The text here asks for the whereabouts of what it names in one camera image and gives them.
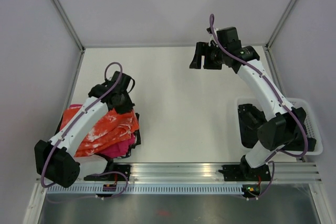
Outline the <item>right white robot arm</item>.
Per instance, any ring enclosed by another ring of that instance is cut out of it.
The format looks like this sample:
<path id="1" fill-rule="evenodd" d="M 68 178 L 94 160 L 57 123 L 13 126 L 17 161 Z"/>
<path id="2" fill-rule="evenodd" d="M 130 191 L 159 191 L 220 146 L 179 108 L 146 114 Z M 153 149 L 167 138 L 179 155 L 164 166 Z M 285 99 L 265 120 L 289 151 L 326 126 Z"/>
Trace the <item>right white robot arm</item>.
<path id="1" fill-rule="evenodd" d="M 217 29 L 210 26 L 209 42 L 197 42 L 189 68 L 221 70 L 227 66 L 252 90 L 265 116 L 265 123 L 257 130 L 258 140 L 242 158 L 240 176 L 251 180 L 258 168 L 276 153 L 299 158 L 309 150 L 304 128 L 306 111 L 295 108 L 267 75 L 260 56 L 252 46 L 243 46 L 235 27 Z"/>

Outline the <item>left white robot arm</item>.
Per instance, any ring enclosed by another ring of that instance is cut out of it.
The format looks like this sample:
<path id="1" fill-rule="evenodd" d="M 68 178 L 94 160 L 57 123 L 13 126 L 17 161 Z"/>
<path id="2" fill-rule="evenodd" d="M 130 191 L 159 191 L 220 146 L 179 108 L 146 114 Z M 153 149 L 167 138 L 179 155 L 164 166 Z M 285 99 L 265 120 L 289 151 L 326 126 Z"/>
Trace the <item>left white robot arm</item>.
<path id="1" fill-rule="evenodd" d="M 110 163 L 127 154 L 140 128 L 130 98 L 134 86 L 131 76 L 116 71 L 90 90 L 84 104 L 63 113 L 59 131 L 50 140 L 36 143 L 36 171 L 44 188 L 68 188 L 87 176 L 113 177 Z"/>

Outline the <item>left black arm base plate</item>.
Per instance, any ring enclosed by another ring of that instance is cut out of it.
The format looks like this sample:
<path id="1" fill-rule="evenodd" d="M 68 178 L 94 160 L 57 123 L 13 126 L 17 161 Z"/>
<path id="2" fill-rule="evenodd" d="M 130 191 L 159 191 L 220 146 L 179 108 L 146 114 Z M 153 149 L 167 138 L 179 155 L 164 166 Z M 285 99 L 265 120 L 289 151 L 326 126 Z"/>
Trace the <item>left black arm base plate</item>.
<path id="1" fill-rule="evenodd" d="M 121 174 L 111 173 L 111 172 L 120 172 L 130 178 L 131 174 L 131 165 L 129 164 L 119 164 L 119 163 L 109 163 L 104 171 L 100 172 L 100 176 L 97 175 L 88 175 L 84 178 L 84 181 L 110 181 L 114 182 L 115 180 L 125 181 L 125 178 Z"/>

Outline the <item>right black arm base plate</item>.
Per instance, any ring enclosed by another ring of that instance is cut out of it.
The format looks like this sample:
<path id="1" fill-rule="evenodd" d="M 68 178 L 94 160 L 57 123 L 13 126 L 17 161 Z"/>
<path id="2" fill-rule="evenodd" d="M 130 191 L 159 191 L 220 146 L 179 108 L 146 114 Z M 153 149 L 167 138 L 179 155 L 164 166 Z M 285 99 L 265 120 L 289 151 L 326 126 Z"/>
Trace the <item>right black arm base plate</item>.
<path id="1" fill-rule="evenodd" d="M 268 182 L 271 179 L 269 167 L 263 165 L 258 168 L 248 168 L 243 165 L 223 165 L 218 170 L 226 182 Z"/>

